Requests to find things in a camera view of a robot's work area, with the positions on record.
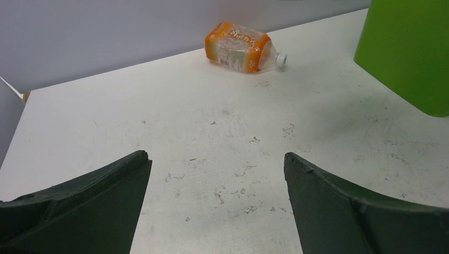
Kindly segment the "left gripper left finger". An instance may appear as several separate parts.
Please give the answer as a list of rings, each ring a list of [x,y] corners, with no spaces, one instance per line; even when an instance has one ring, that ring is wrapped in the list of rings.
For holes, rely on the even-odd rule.
[[[1,253],[129,253],[151,164],[148,154],[138,150],[1,202]]]

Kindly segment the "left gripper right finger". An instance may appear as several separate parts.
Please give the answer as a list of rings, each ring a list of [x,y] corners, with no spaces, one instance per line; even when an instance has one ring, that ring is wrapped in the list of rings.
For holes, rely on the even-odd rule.
[[[448,209],[382,195],[289,152],[288,186],[303,253],[448,253]]]

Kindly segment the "large orange tea bottle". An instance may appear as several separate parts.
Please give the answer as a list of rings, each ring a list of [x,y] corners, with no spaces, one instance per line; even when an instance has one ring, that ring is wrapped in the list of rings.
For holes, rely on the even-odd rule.
[[[205,37],[204,49],[210,61],[247,74],[283,68],[287,60],[267,33],[230,22],[219,23]]]

